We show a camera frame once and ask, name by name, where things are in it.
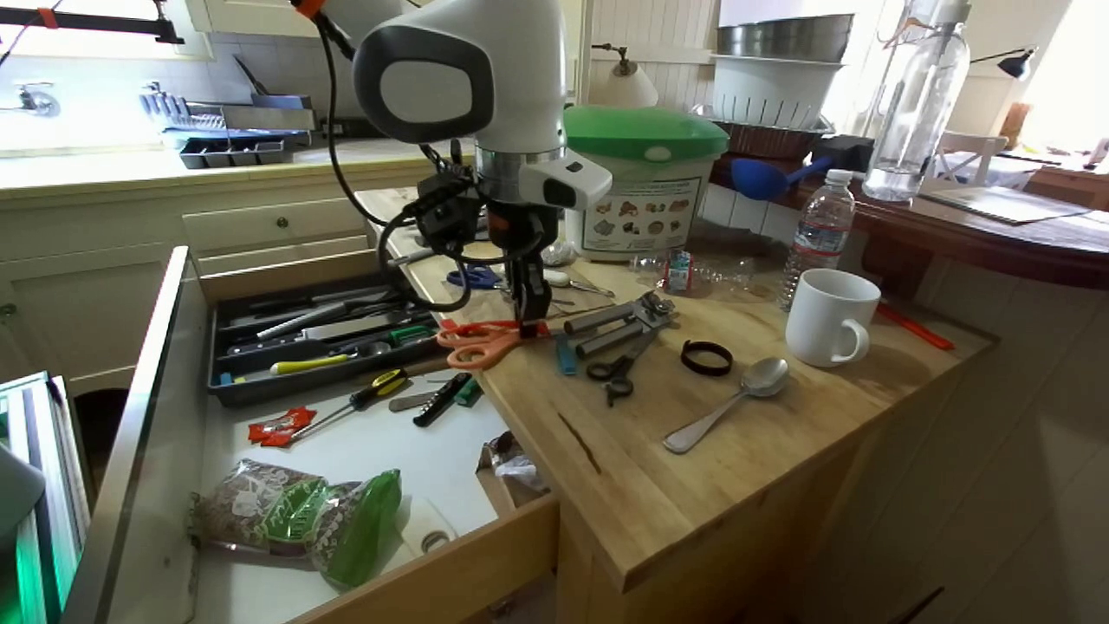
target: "bottle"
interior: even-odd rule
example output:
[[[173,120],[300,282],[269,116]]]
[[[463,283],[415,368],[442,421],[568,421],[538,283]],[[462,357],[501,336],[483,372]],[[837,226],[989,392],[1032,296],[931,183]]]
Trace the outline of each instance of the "bottle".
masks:
[[[896,38],[889,60],[896,70],[885,80],[880,111],[874,111],[876,134],[864,182],[865,199],[907,202],[925,182],[971,70],[967,15],[967,0],[945,0],[937,11],[937,23],[925,23],[925,38],[913,27]]]
[[[783,310],[792,305],[792,293],[805,271],[837,266],[837,252],[857,223],[851,178],[851,170],[829,170],[824,189],[807,199],[785,260]]]

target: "tool tray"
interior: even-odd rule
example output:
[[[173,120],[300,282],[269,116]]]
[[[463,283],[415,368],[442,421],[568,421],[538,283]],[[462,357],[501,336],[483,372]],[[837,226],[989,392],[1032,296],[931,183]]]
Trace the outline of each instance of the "tool tray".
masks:
[[[256,406],[442,353],[433,336],[433,315],[410,301],[410,289],[387,276],[221,301],[207,319],[203,385],[221,406]],[[260,331],[318,312],[322,305],[331,305],[322,319],[276,336],[256,336]],[[335,332],[338,323],[365,323],[365,331],[348,327],[344,336],[325,336]],[[292,361],[314,361],[314,368],[284,372]]]
[[[188,170],[256,168],[256,162],[289,162],[289,159],[292,154],[284,138],[269,138],[269,134],[188,138],[179,145],[179,162]]]

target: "white mug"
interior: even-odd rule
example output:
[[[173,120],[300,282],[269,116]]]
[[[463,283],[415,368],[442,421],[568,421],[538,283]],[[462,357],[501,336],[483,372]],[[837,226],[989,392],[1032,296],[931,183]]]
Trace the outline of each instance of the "white mug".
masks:
[[[785,346],[816,363],[837,368],[869,349],[876,283],[833,266],[805,271],[785,319]]]

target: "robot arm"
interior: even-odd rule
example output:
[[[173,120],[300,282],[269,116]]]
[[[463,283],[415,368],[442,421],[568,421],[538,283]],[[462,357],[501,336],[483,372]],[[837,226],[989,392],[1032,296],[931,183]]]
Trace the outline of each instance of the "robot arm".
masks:
[[[539,251],[560,208],[609,190],[604,168],[566,148],[560,67],[558,0],[438,0],[377,23],[352,52],[352,91],[381,134],[474,134],[474,194],[506,252],[517,319],[548,312]]]

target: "spoon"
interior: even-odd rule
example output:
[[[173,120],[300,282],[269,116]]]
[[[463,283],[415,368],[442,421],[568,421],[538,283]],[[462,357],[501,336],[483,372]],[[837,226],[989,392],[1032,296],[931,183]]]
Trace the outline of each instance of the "spoon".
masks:
[[[661,446],[671,454],[694,450],[740,399],[775,399],[785,388],[785,379],[790,363],[783,357],[758,361],[721,408],[668,435]]]

